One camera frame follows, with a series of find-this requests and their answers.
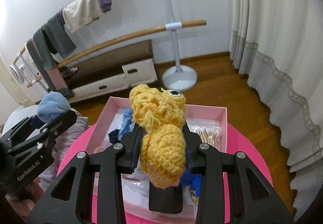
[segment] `screw head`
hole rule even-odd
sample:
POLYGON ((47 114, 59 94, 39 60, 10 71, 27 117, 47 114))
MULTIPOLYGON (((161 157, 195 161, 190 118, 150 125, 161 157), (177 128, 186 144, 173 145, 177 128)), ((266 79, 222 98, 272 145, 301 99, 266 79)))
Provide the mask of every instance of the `screw head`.
POLYGON ((206 150, 209 149, 209 145, 207 143, 202 143, 200 144, 200 148, 206 150))
POLYGON ((81 152, 78 152, 77 153, 76 157, 77 158, 83 158, 83 157, 85 157, 85 155, 86 155, 85 152, 84 151, 81 151, 81 152))
POLYGON ((245 153, 243 153, 243 152, 238 152, 238 153, 237 153, 237 157, 238 157, 238 158, 245 158, 245 153))
POLYGON ((123 147, 123 145, 121 143, 116 143, 113 145, 113 148, 116 149, 116 150, 119 150, 123 147))

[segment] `drawer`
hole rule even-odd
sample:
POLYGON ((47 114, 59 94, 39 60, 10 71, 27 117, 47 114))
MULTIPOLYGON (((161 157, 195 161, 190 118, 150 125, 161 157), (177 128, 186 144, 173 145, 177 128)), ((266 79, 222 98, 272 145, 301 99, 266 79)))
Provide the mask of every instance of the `drawer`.
POLYGON ((75 102, 78 102, 78 101, 82 101, 82 100, 85 100, 87 99, 87 97, 85 96, 85 94, 81 91, 80 88, 75 88, 72 90, 73 93, 74 93, 74 97, 73 98, 70 98, 68 100, 69 103, 75 103, 75 102))
POLYGON ((141 60, 123 65, 122 69, 132 87, 142 83, 152 83, 157 80, 152 59, 141 60))
POLYGON ((129 88, 125 74, 119 74, 80 87, 81 92, 88 98, 121 91, 129 88))

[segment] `plastic bag of cotton swabs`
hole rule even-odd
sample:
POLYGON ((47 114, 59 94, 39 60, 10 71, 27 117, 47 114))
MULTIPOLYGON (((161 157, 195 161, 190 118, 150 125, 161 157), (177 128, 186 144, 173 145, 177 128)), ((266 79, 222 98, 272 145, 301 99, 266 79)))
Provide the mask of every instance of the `plastic bag of cotton swabs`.
POLYGON ((215 148, 220 146, 220 127, 193 125, 190 131, 197 133, 203 143, 208 143, 215 148))

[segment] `white pillow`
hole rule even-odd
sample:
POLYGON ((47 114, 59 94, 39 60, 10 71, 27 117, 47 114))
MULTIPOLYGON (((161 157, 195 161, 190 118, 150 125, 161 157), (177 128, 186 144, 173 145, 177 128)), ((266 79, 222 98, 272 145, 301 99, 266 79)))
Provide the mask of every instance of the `white pillow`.
MULTIPOLYGON (((29 107, 19 106, 12 114, 9 116, 7 122, 3 127, 2 135, 4 135, 7 131, 9 131, 13 126, 15 126, 18 122, 26 117, 30 117, 37 114, 38 105, 32 105, 29 107)), ((30 134, 30 137, 39 134, 39 129, 36 129, 34 132, 30 134)))

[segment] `black clamp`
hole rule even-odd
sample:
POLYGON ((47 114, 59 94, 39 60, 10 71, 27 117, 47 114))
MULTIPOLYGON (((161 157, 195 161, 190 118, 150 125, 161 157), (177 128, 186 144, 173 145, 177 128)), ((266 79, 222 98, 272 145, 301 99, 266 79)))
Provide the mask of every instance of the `black clamp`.
MULTIPOLYGON (((191 173, 201 173, 196 223, 224 223, 223 172, 228 174, 230 223, 292 224, 293 218, 271 184, 243 152, 221 153, 183 128, 191 173)), ((125 224, 121 174, 137 167, 144 132, 136 124, 104 152, 79 152, 31 211, 28 224, 90 224, 95 172, 100 173, 97 223, 125 224)))
POLYGON ((28 198, 25 187, 53 162, 56 138, 76 122, 76 113, 66 111, 41 128, 41 132, 26 140, 45 123, 35 123, 37 116, 26 117, 0 138, 0 188, 19 199, 28 198))

